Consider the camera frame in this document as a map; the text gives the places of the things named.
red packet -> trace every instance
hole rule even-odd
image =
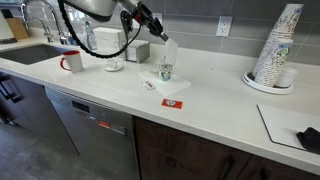
[[[170,100],[170,99],[163,99],[162,106],[181,109],[182,108],[182,101],[174,101],[174,100]]]

red mug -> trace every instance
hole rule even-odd
[[[77,50],[66,51],[66,52],[63,52],[62,55],[64,56],[61,58],[61,61],[60,61],[60,67],[62,69],[71,71],[73,73],[83,71],[83,66],[82,66],[82,61],[81,61],[81,56],[79,51]],[[63,63],[64,61],[67,61],[67,64],[70,69],[64,66],[64,63]]]

gray backsplash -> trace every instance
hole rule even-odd
[[[48,0],[59,12],[56,0]],[[289,61],[320,65],[320,1],[319,0],[145,0],[154,13],[163,13],[163,26],[167,34],[180,47],[206,51],[258,57],[274,23],[287,3],[305,4],[294,35],[294,45]],[[67,7],[73,14],[73,26],[82,33],[83,21],[89,20],[94,27],[121,29],[120,11],[117,7],[110,22],[99,23],[90,17]],[[47,8],[39,2],[30,4],[30,15],[44,19],[52,29],[56,29]],[[16,17],[21,17],[12,9]],[[233,16],[228,38],[216,37],[220,15]],[[37,21],[31,27],[41,25]],[[160,38],[143,29],[138,39],[164,44]]]

kitchen counter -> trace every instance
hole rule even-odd
[[[0,51],[39,43],[48,44],[44,38],[29,38],[1,45]],[[320,80],[314,78],[320,77],[320,67],[291,63],[299,70],[293,92],[272,95],[241,79],[253,69],[255,58],[181,48],[173,74],[192,84],[166,97],[183,101],[182,109],[175,109],[161,106],[165,97],[143,87],[138,75],[154,69],[162,52],[162,46],[152,45],[152,57],[145,63],[125,62],[121,71],[113,73],[103,70],[106,60],[83,51],[85,71],[77,74],[60,68],[61,57],[32,65],[0,58],[0,71],[320,175],[320,155],[272,143],[257,108],[264,104],[320,116]]]

gray floor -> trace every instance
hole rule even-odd
[[[105,180],[110,173],[89,165],[21,127],[0,123],[0,180]]]

